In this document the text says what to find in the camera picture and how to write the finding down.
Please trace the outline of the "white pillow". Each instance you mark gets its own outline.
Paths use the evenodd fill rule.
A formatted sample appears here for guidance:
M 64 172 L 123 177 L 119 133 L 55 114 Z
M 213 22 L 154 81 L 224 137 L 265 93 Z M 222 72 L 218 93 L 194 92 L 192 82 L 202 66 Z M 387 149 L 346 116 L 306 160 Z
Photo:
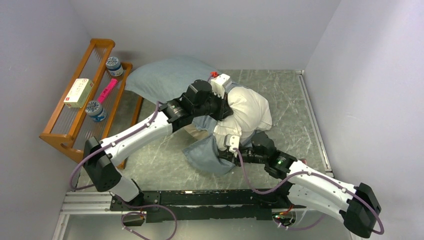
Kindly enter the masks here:
M 218 121 L 214 130 L 217 148 L 224 151 L 228 135 L 240 137 L 241 144 L 247 144 L 257 131 L 268 131 L 272 127 L 269 102 L 256 91 L 244 86 L 235 86 L 228 93 L 228 104 L 233 114 Z

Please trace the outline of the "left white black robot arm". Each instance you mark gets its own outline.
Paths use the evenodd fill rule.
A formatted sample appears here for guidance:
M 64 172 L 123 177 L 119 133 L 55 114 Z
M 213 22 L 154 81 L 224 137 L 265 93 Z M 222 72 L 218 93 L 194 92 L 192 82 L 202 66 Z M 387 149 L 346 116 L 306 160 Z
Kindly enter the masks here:
M 115 194 L 130 210 L 139 209 L 145 202 L 144 193 L 117 166 L 138 149 L 173 134 L 196 117 L 209 116 L 218 121 L 232 115 L 226 93 L 231 83 L 224 74 L 210 81 L 195 80 L 181 96 L 157 103 L 153 114 L 142 122 L 102 140 L 89 138 L 85 142 L 82 166 L 96 190 Z

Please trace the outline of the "blue grey pillow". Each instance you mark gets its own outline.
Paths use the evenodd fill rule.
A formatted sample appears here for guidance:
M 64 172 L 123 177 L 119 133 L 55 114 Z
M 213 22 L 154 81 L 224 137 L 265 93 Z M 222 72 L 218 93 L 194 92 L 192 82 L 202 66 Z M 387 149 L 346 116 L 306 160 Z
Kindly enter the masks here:
M 135 69 L 127 77 L 125 89 L 152 103 L 165 103 L 180 97 L 194 81 L 206 81 L 214 71 L 215 68 L 194 57 L 174 56 Z M 217 175 L 224 175 L 234 168 L 232 162 L 218 157 L 213 135 L 217 121 L 210 116 L 200 116 L 191 124 L 199 131 L 206 131 L 207 136 L 183 149 L 187 161 L 198 170 Z

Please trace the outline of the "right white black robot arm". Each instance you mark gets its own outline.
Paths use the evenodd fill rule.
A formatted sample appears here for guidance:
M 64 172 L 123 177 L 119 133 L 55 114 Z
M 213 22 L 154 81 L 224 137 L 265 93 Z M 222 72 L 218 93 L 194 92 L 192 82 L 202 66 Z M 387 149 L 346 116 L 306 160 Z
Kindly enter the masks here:
M 381 206 L 373 189 L 365 184 L 354 185 L 336 180 L 296 157 L 282 152 L 265 132 L 252 135 L 249 146 L 242 146 L 240 137 L 224 137 L 224 151 L 218 157 L 245 169 L 245 164 L 263 164 L 264 170 L 280 182 L 269 190 L 251 190 L 258 195 L 275 193 L 278 206 L 304 206 L 339 220 L 353 234 L 368 239 L 382 235 L 384 225 L 379 215 Z

